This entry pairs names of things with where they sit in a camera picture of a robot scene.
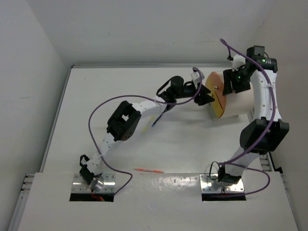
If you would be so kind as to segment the round drawer organizer box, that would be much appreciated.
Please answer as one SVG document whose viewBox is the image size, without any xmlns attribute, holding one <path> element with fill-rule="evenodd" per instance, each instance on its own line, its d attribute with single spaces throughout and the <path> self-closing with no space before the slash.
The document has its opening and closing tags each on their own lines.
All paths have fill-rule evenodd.
<svg viewBox="0 0 308 231">
<path fill-rule="evenodd" d="M 243 115 L 254 108 L 254 91 L 223 95 L 224 80 L 222 72 L 211 72 L 205 82 L 210 95 L 215 100 L 210 103 L 210 113 L 214 119 Z"/>
</svg>

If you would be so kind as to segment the dark blue pen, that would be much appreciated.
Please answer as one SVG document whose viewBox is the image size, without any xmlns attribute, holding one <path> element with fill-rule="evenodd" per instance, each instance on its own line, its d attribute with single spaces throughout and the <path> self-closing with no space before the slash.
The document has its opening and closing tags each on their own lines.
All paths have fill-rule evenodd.
<svg viewBox="0 0 308 231">
<path fill-rule="evenodd" d="M 156 125 L 156 123 L 159 121 L 159 119 L 162 117 L 162 115 L 164 114 L 164 112 L 162 112 L 158 118 L 152 123 L 151 127 L 154 127 Z"/>
</svg>

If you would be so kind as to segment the yellow pen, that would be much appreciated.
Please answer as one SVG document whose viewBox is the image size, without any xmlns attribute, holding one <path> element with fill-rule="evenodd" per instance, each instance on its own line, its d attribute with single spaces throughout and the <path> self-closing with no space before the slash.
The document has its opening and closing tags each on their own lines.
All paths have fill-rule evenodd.
<svg viewBox="0 0 308 231">
<path fill-rule="evenodd" d="M 146 125 L 144 126 L 144 128 L 142 129 L 142 133 L 145 133 L 147 129 L 152 126 L 153 123 L 154 123 L 154 116 L 151 116 Z"/>
</svg>

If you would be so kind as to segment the orange pen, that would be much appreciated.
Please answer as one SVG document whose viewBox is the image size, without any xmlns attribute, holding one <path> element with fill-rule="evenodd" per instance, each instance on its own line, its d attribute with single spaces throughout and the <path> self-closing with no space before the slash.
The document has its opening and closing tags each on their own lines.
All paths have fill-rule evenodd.
<svg viewBox="0 0 308 231">
<path fill-rule="evenodd" d="M 158 173 L 158 174 L 163 174 L 164 171 L 161 170 L 155 170 L 155 169 L 146 169 L 146 168 L 134 168 L 134 171 L 139 171 L 139 172 L 149 172 L 149 173 Z"/>
</svg>

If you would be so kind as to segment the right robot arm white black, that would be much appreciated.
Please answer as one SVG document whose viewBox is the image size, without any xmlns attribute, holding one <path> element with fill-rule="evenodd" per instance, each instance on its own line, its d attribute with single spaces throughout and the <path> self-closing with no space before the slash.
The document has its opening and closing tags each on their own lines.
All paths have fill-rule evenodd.
<svg viewBox="0 0 308 231">
<path fill-rule="evenodd" d="M 276 100 L 278 64 L 265 53 L 263 46 L 252 46 L 246 54 L 229 56 L 232 68 L 223 71 L 223 95 L 253 90 L 253 120 L 240 134 L 240 146 L 231 159 L 220 163 L 218 182 L 236 184 L 245 169 L 260 155 L 274 151 L 289 131 L 283 122 Z"/>
</svg>

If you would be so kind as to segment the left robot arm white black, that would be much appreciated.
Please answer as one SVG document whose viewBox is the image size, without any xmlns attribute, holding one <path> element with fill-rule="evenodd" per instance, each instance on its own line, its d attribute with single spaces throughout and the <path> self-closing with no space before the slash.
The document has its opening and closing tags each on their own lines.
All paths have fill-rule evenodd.
<svg viewBox="0 0 308 231">
<path fill-rule="evenodd" d="M 122 101 L 107 121 L 102 143 L 94 144 L 97 155 L 92 158 L 82 155 L 80 158 L 79 173 L 83 180 L 90 185 L 103 173 L 103 158 L 132 137 L 141 119 L 148 117 L 153 126 L 164 113 L 178 105 L 178 99 L 194 101 L 198 106 L 203 106 L 214 101 L 210 93 L 211 91 L 202 84 L 202 78 L 194 72 L 192 80 L 188 82 L 180 76 L 171 77 L 157 90 L 156 96 L 152 99 L 145 98 L 139 103 Z"/>
</svg>

